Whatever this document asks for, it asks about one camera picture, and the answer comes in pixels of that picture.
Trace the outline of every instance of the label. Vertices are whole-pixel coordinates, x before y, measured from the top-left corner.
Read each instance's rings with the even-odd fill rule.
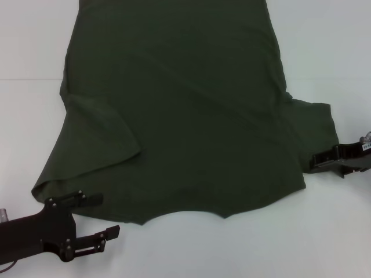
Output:
[[[362,149],[363,151],[367,151],[368,149],[371,149],[371,143],[363,144]]]

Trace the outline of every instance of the dark green shirt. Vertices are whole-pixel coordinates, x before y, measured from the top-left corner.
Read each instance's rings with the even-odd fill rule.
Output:
[[[60,94],[32,194],[101,192],[76,212],[107,220],[258,209],[338,144],[330,106],[286,92],[265,0],[80,1]]]

